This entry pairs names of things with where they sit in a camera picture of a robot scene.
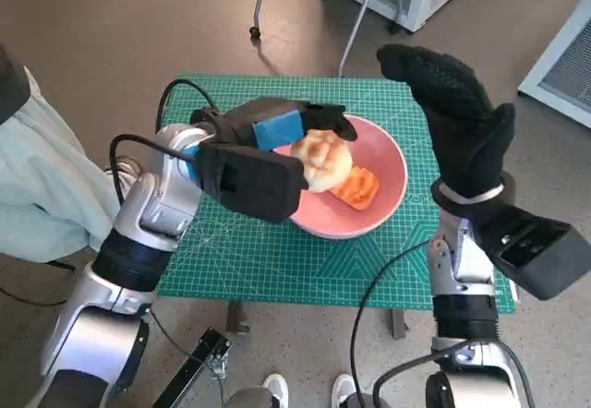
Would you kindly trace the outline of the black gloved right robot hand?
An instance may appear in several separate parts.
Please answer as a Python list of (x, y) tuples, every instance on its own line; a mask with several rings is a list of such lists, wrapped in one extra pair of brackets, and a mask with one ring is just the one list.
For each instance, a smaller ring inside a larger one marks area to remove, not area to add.
[(514, 135), (514, 104), (495, 107), (474, 69), (449, 54), (388, 44), (377, 59), (382, 75), (407, 84), (423, 110), (442, 182), (466, 199), (498, 187)]

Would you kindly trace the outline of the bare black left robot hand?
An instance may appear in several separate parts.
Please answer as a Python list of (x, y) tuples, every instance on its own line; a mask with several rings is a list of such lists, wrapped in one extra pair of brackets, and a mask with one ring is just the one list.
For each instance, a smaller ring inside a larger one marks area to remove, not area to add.
[(221, 115), (226, 140), (259, 150), (297, 142), (309, 130), (332, 131), (346, 141), (357, 139), (354, 126), (339, 104), (284, 98), (257, 98)]

